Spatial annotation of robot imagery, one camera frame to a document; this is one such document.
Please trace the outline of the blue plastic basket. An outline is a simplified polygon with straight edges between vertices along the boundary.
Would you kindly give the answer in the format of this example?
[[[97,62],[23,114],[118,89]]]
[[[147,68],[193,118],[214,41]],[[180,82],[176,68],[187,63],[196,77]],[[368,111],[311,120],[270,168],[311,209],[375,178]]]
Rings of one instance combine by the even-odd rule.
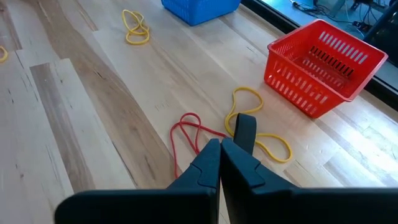
[[[190,26],[237,10],[241,0],[161,0],[163,7]]]

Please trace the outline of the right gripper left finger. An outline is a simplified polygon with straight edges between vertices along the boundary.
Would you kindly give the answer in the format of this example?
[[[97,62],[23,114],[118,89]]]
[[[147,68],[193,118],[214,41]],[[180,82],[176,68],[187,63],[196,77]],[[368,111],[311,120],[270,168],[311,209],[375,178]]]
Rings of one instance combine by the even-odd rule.
[[[211,139],[166,189],[80,192],[57,207],[55,224],[218,224],[220,161]]]

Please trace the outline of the red rubber band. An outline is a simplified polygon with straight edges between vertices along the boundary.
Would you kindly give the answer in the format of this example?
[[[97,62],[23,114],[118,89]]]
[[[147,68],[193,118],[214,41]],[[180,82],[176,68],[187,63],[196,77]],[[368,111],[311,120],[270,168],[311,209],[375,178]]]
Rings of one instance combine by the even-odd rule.
[[[190,121],[184,121],[183,119],[185,117],[187,117],[187,116],[195,117],[198,122],[197,123],[193,123],[193,122],[190,122]],[[186,130],[183,127],[184,125],[193,126],[193,127],[195,127],[197,129],[196,133],[195,133],[195,142],[193,142],[191,140],[191,138],[189,137],[188,133],[186,132]],[[218,137],[222,137],[222,138],[227,138],[228,137],[224,133],[221,133],[221,132],[215,131],[213,129],[210,129],[210,128],[206,127],[206,126],[203,126],[201,124],[201,119],[200,119],[199,115],[197,115],[196,113],[189,112],[189,113],[183,114],[180,117],[180,121],[175,123],[171,127],[171,129],[169,131],[169,138],[170,138],[170,142],[171,142],[171,146],[172,146],[172,152],[173,152],[173,157],[174,157],[174,176],[175,176],[175,178],[179,177],[178,170],[177,170],[177,166],[178,166],[178,164],[177,164],[177,153],[176,153],[176,150],[175,150],[175,143],[174,143],[174,137],[173,137],[173,131],[176,128],[180,128],[180,130],[182,131],[182,133],[186,137],[189,145],[191,146],[191,148],[193,149],[193,151],[194,151],[194,153],[196,155],[199,155],[199,153],[200,153],[200,150],[199,150],[199,147],[198,147],[198,136],[199,136],[200,131],[204,130],[204,131],[207,131],[208,133],[214,134],[214,135],[216,135]]]

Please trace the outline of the black rubber band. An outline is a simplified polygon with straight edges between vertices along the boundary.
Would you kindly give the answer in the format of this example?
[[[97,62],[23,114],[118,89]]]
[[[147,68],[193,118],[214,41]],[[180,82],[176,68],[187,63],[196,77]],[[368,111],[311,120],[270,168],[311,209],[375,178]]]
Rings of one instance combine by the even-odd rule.
[[[236,118],[233,141],[241,149],[252,155],[256,140],[256,118],[239,113]]]

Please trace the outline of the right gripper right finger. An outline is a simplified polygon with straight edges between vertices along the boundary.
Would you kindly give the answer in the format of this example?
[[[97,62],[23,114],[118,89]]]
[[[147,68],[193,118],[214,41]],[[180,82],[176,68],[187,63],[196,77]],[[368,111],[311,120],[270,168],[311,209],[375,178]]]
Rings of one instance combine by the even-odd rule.
[[[301,188],[221,142],[231,224],[398,224],[398,188]]]

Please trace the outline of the red plastic basket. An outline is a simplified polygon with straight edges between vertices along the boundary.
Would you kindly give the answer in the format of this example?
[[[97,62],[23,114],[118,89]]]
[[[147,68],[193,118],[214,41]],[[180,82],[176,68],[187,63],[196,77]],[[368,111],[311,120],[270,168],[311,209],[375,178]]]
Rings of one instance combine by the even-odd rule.
[[[388,58],[321,19],[267,48],[265,83],[311,118],[353,101]]]

